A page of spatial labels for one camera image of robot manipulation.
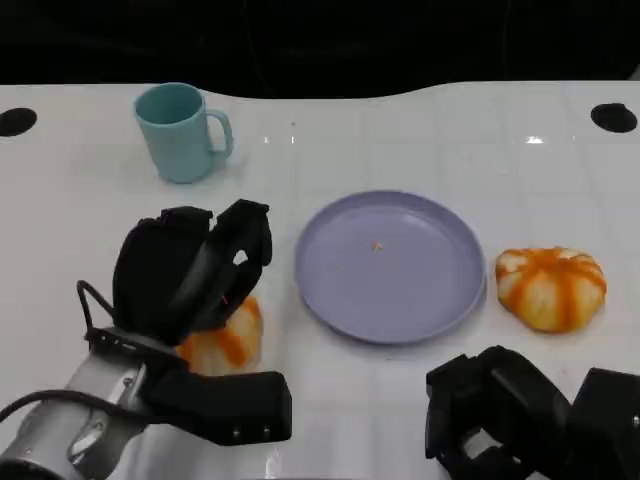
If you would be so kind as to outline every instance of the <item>lavender plate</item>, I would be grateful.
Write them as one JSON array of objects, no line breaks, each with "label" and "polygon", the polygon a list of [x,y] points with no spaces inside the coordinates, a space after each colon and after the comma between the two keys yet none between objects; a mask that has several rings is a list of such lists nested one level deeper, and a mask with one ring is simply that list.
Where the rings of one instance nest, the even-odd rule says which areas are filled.
[{"label": "lavender plate", "polygon": [[485,295],[486,265],[453,212],[408,193],[338,200],[306,226],[296,281],[315,315],[373,343],[424,340],[469,316]]}]

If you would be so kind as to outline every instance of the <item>toy pumpkin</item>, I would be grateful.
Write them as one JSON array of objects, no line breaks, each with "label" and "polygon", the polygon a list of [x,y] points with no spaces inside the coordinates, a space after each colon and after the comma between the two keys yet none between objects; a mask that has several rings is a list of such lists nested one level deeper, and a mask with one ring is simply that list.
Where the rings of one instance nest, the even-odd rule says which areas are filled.
[{"label": "toy pumpkin", "polygon": [[506,250],[496,261],[496,282],[507,310],[529,327],[553,333],[584,327],[607,293],[595,260],[562,247]]},{"label": "toy pumpkin", "polygon": [[189,370],[215,376],[251,371],[262,343],[262,315],[255,297],[247,297],[221,330],[194,333],[177,349]]}]

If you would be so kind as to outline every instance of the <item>plate rim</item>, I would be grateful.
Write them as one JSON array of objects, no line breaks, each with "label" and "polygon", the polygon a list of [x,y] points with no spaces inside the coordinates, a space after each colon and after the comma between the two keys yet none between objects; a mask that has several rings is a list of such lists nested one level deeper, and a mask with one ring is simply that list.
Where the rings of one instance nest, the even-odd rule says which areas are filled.
[{"label": "plate rim", "polygon": [[[375,339],[375,338],[370,338],[370,337],[366,337],[363,336],[361,334],[358,333],[354,333],[354,332],[350,332],[338,325],[336,325],[335,323],[332,323],[331,321],[325,319],[322,315],[320,315],[316,309],[314,309],[314,307],[308,302],[307,298],[305,297],[304,294],[304,290],[301,287],[302,282],[300,280],[300,257],[301,257],[301,251],[303,249],[303,241],[309,236],[309,232],[310,230],[315,226],[315,224],[319,221],[320,218],[323,217],[323,215],[325,215],[327,213],[327,211],[336,208],[337,206],[339,206],[339,204],[344,203],[346,201],[349,200],[353,200],[357,197],[366,197],[366,196],[375,196],[375,195],[390,195],[390,196],[400,196],[400,197],[412,197],[413,199],[419,200],[420,202],[426,202],[428,204],[431,204],[432,206],[439,208],[445,212],[447,212],[449,215],[452,215],[454,218],[456,218],[462,225],[463,227],[469,232],[470,234],[470,238],[472,239],[472,243],[475,246],[475,248],[477,248],[480,258],[481,258],[481,262],[480,262],[480,274],[481,274],[481,278],[480,281],[478,282],[478,289],[475,292],[475,294],[473,295],[473,298],[469,301],[469,303],[467,305],[465,305],[464,309],[461,310],[461,312],[456,316],[456,318],[454,320],[452,320],[450,323],[447,323],[443,326],[441,326],[440,328],[434,329],[434,330],[430,330],[428,332],[425,332],[423,334],[421,334],[420,336],[413,336],[411,339],[395,339],[395,340],[381,340],[381,339]],[[411,193],[411,192],[405,192],[402,190],[364,190],[364,191],[360,191],[360,192],[355,192],[355,193],[351,193],[349,195],[340,197],[332,202],[330,202],[329,204],[325,205],[324,207],[322,207],[320,210],[318,210],[312,217],[311,219],[306,223],[305,227],[302,229],[302,232],[300,233],[300,235],[298,236],[298,239],[296,241],[296,247],[295,247],[295,258],[294,258],[294,274],[295,274],[295,282],[296,282],[296,286],[298,288],[298,294],[300,295],[300,297],[302,298],[306,308],[310,311],[310,313],[316,318],[316,320],[320,320],[323,324],[325,324],[326,326],[328,326],[329,328],[331,328],[332,330],[339,332],[342,335],[346,335],[348,337],[366,342],[366,343],[370,343],[370,344],[377,344],[377,345],[408,345],[408,344],[412,344],[412,343],[418,343],[418,342],[422,342],[425,340],[428,340],[430,338],[433,337],[437,337],[443,333],[445,333],[448,330],[451,330],[452,328],[456,327],[457,325],[459,325],[460,323],[462,323],[463,321],[467,320],[472,314],[473,311],[483,303],[483,300],[486,298],[486,294],[487,294],[487,287],[488,287],[488,279],[487,279],[487,261],[486,261],[486,257],[484,255],[484,250],[482,248],[482,244],[480,243],[480,240],[475,232],[475,230],[473,229],[473,227],[471,227],[471,225],[469,225],[467,222],[465,222],[460,215],[458,215],[456,212],[454,212],[453,210],[451,210],[450,208],[444,206],[442,203],[432,200],[430,198],[424,197],[422,195],[418,195],[415,193]]]}]

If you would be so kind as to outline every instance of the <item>teal mug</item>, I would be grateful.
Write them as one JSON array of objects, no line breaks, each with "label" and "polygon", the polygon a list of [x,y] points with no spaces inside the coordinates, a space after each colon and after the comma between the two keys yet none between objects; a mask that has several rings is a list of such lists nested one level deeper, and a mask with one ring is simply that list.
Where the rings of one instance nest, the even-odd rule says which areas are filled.
[{"label": "teal mug", "polygon": [[[233,150],[229,117],[207,110],[200,91],[185,83],[150,88],[135,102],[135,116],[160,176],[169,182],[191,183],[206,176]],[[222,124],[226,148],[215,151],[207,117]]]}]

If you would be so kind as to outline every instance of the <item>white tiled surface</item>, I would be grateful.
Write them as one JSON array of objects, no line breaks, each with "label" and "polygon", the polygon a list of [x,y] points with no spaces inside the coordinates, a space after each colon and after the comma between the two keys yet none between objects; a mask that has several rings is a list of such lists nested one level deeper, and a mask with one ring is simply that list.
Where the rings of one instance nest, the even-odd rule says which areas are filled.
[{"label": "white tiled surface", "polygon": [[[230,164],[192,186],[163,183],[131,115],[142,86],[0,87],[0,111],[34,108],[27,134],[0,139],[0,404],[63,385],[86,353],[74,282],[108,292],[124,235],[161,208],[220,211],[269,203],[275,257],[258,295],[264,369],[294,397],[291,441],[223,449],[169,428],[132,442],[114,479],[328,477],[444,479],[423,457],[424,375],[460,353],[502,344],[572,399],[589,367],[640,373],[640,129],[615,135],[589,112],[640,84],[460,84],[357,101],[261,101],[207,95],[236,137]],[[583,332],[532,333],[488,300],[469,322],[406,348],[339,337],[302,306],[293,247],[328,202],[367,188],[437,199],[477,231],[489,271],[508,247],[556,244],[594,254],[606,306]],[[18,418],[0,429],[0,446]]]}]

